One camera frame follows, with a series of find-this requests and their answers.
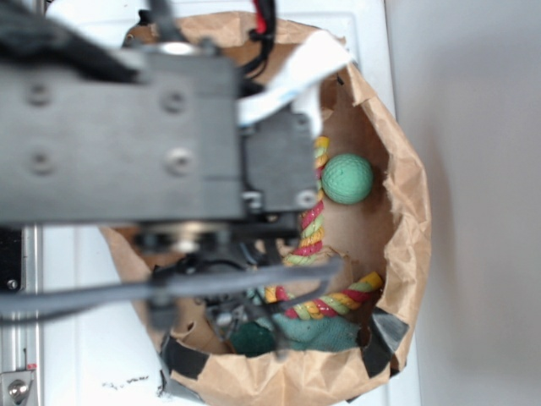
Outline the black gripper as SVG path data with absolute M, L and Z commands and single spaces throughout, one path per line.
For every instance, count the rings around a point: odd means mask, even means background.
M 2 225 L 137 224 L 150 253 L 296 235 L 321 122 L 287 77 L 242 99 L 220 55 L 98 56 L 112 68 L 2 53 Z

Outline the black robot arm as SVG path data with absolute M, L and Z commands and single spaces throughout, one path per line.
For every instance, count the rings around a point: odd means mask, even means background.
M 272 1 L 254 6 L 259 50 L 238 66 L 214 37 L 190 41 L 165 1 L 139 14 L 158 42 L 116 51 L 2 2 L 1 224 L 138 225 L 145 253 L 189 255 L 141 283 L 3 294 L 3 325 L 142 299 L 167 327 L 181 297 L 233 325 L 293 306 L 250 304 L 251 288 L 312 280 L 305 299 L 325 291 L 329 267 L 288 270 L 274 245 L 299 236 L 296 217 L 316 202 L 314 125 L 293 109 L 299 82 L 255 82 L 277 18 Z

